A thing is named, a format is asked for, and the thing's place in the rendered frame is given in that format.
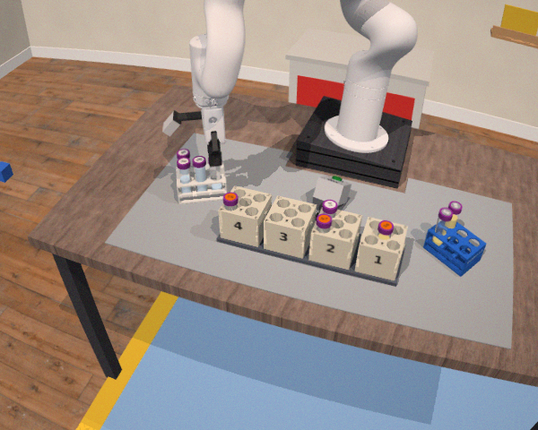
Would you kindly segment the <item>beige bucket adapter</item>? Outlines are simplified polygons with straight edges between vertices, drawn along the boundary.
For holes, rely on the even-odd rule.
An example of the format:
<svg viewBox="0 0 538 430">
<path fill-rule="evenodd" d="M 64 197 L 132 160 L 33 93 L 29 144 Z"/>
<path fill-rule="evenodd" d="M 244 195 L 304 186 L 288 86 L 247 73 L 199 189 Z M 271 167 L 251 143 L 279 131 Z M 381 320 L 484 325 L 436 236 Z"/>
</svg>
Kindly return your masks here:
<svg viewBox="0 0 538 430">
<path fill-rule="evenodd" d="M 272 195 L 235 186 L 231 192 L 238 195 L 238 208 L 227 211 L 219 208 L 221 238 L 259 247 L 264 237 L 264 220 L 272 207 Z"/>
<path fill-rule="evenodd" d="M 316 211 L 316 204 L 277 195 L 264 220 L 264 249 L 303 259 Z"/>
<path fill-rule="evenodd" d="M 361 219 L 360 214 L 337 210 L 330 231 L 325 234 L 317 231 L 316 221 L 311 231 L 308 259 L 349 270 L 359 240 Z"/>
<path fill-rule="evenodd" d="M 394 223 L 391 238 L 380 239 L 378 224 L 382 219 L 368 217 L 357 256 L 355 271 L 395 281 L 408 226 Z M 396 235 L 395 235 L 396 234 Z M 367 242 L 365 242 L 365 241 Z"/>
</svg>

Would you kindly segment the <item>grey flat mat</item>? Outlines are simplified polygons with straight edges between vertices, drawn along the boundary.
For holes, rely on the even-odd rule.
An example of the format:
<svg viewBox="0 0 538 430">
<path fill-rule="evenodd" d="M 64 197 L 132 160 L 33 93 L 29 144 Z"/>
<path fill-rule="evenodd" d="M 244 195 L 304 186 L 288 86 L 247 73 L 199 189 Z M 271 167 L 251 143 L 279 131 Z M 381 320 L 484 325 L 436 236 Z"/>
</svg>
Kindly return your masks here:
<svg viewBox="0 0 538 430">
<path fill-rule="evenodd" d="M 227 193 L 233 186 L 313 202 L 319 176 L 285 167 L 292 152 L 226 139 L 221 143 Z M 344 312 L 511 349 L 513 321 L 512 203 L 408 177 L 405 193 L 351 184 L 342 211 L 408 226 L 397 285 L 293 262 L 217 242 L 221 201 L 179 204 L 177 154 L 105 244 Z M 486 243 L 462 277 L 423 248 L 428 229 L 450 202 L 458 223 Z"/>
</svg>

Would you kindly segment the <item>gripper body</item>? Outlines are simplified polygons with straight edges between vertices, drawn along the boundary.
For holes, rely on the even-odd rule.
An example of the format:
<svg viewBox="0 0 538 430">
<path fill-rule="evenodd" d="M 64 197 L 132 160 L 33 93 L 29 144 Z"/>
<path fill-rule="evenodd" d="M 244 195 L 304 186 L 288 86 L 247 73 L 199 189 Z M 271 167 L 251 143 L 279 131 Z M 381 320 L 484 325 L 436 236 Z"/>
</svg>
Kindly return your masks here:
<svg viewBox="0 0 538 430">
<path fill-rule="evenodd" d="M 226 103 L 227 101 L 216 106 L 200 106 L 195 103 L 202 111 L 204 137 L 207 145 L 209 145 L 208 142 L 212 139 L 211 131 L 216 131 L 217 140 L 219 139 L 220 143 L 224 144 L 226 142 L 223 110 L 223 106 Z"/>
</svg>

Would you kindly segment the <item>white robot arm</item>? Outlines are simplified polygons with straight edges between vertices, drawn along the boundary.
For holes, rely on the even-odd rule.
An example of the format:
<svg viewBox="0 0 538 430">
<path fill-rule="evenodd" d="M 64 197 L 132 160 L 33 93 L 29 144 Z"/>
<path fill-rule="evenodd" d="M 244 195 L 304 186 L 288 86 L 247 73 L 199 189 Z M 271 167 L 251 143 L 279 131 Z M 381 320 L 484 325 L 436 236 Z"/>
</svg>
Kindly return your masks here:
<svg viewBox="0 0 538 430">
<path fill-rule="evenodd" d="M 193 98 L 198 105 L 222 104 L 235 87 L 245 48 L 244 3 L 245 0 L 204 0 L 207 34 L 189 42 Z M 349 151 L 381 151 L 388 142 L 387 132 L 379 124 L 390 75 L 398 60 L 414 48 L 417 24 L 410 14 L 387 0 L 340 3 L 345 20 L 370 40 L 370 48 L 351 56 L 340 113 L 327 120 L 325 135 Z M 174 110 L 162 131 L 171 136 L 181 121 L 199 119 L 201 111 Z"/>
</svg>

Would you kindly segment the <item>blue sample rack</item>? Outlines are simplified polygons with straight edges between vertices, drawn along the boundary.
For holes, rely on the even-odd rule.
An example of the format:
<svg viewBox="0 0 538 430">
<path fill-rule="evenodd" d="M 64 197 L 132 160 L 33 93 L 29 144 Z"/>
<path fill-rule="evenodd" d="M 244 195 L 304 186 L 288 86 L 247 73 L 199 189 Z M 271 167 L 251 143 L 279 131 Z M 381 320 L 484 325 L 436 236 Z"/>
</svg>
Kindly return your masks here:
<svg viewBox="0 0 538 430">
<path fill-rule="evenodd" d="M 435 227 L 436 225 L 428 229 L 423 248 L 438 258 L 460 277 L 462 277 L 477 262 L 480 261 L 486 243 L 458 222 L 456 223 L 455 228 L 448 228 L 447 233 L 444 236 L 439 236 L 437 233 L 435 233 Z M 466 232 L 467 237 L 462 237 L 456 233 L 458 230 L 463 230 Z M 433 241 L 431 241 L 433 236 L 443 242 L 443 244 L 440 246 L 436 245 Z M 456 242 L 456 239 L 458 242 Z M 476 239 L 480 245 L 474 246 L 469 242 L 470 239 Z M 469 248 L 471 252 L 467 250 L 467 248 Z"/>
</svg>

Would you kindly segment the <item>white tube rack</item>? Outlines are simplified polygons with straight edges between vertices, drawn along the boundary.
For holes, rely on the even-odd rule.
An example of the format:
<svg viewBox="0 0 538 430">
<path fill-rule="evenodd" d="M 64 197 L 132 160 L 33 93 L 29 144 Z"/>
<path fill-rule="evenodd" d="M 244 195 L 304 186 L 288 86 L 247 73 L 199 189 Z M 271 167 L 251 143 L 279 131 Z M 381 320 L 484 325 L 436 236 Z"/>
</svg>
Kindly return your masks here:
<svg viewBox="0 0 538 430">
<path fill-rule="evenodd" d="M 227 186 L 226 186 L 226 177 L 224 172 L 224 166 L 223 162 L 221 165 L 221 177 L 219 181 L 213 181 L 211 179 L 210 174 L 210 166 L 209 164 L 206 164 L 206 179 L 204 182 L 198 183 L 195 181 L 195 175 L 194 175 L 194 168 L 191 167 L 191 182 L 189 184 L 181 184 L 180 178 L 179 178 L 179 171 L 177 169 L 177 189 L 179 189 L 178 192 L 178 202 L 179 204 L 187 204 L 187 203 L 195 203 L 195 202 L 212 202 L 212 201 L 221 201 L 223 200 L 223 195 L 227 193 Z M 225 185 L 224 185 L 225 183 Z M 221 190 L 212 190 L 211 185 L 213 184 L 222 184 Z M 197 192 L 196 186 L 197 185 L 207 185 L 207 191 Z M 192 186 L 193 192 L 192 193 L 181 193 L 181 188 L 179 187 L 188 187 Z M 180 198 L 180 200 L 179 200 Z"/>
</svg>

